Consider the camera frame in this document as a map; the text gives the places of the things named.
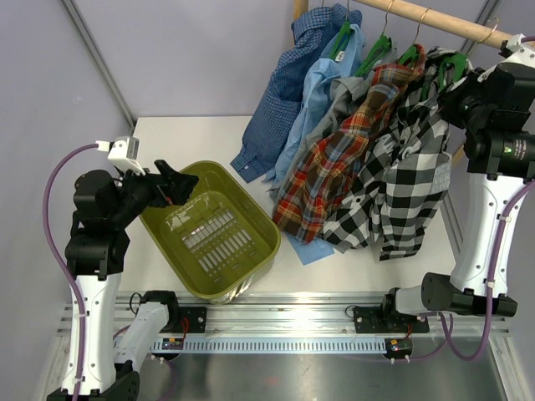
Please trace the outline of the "green hanger with metal hook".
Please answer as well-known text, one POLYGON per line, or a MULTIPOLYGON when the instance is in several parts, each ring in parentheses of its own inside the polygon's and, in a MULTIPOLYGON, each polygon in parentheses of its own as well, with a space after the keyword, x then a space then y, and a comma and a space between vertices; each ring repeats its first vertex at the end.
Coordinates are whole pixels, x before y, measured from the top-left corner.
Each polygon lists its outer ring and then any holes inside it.
POLYGON ((467 63, 473 50, 490 38, 497 30, 499 17, 494 17, 492 20, 495 24, 484 39, 477 41, 465 53, 453 53, 442 59, 438 68, 438 93, 447 91, 452 85, 458 83, 463 78, 468 70, 467 63))

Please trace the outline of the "black white checkered shirt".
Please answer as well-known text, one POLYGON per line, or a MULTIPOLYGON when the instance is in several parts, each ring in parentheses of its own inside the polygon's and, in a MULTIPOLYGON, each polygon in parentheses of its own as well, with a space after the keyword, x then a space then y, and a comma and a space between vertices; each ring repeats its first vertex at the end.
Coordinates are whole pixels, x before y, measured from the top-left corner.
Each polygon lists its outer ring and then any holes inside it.
POLYGON ((337 250, 380 245, 380 260, 414 256, 450 186, 449 125, 440 92, 456 77, 442 68, 455 51, 435 47, 423 74, 398 102, 388 126, 373 140, 363 166, 321 237, 337 250))

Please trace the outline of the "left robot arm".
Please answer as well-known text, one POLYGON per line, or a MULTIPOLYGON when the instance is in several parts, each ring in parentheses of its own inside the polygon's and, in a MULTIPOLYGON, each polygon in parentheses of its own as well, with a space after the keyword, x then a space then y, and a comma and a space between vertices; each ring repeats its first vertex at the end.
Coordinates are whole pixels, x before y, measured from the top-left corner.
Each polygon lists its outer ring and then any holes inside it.
POLYGON ((130 244, 127 226, 149 207, 185 205, 199 181, 164 160, 155 166, 155 174, 129 170, 120 178, 92 170, 74 183, 70 239, 59 259, 73 300, 70 360, 50 400, 137 399, 140 367, 156 336, 182 323, 176 295, 151 290, 141 297, 120 342, 113 338, 115 300, 130 244))

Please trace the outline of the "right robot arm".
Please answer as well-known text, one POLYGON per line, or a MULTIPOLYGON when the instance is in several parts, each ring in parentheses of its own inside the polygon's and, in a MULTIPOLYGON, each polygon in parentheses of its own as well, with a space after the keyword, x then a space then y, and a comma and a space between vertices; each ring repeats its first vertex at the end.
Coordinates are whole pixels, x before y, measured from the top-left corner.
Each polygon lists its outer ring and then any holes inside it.
POLYGON ((380 332, 428 332, 420 315, 512 317, 507 260, 517 206, 534 182, 534 137, 524 130, 534 100, 534 68, 504 61, 476 69, 439 98, 441 117, 466 136, 470 175, 468 233, 451 274, 428 272, 412 288, 394 288, 382 300, 374 327, 380 332))

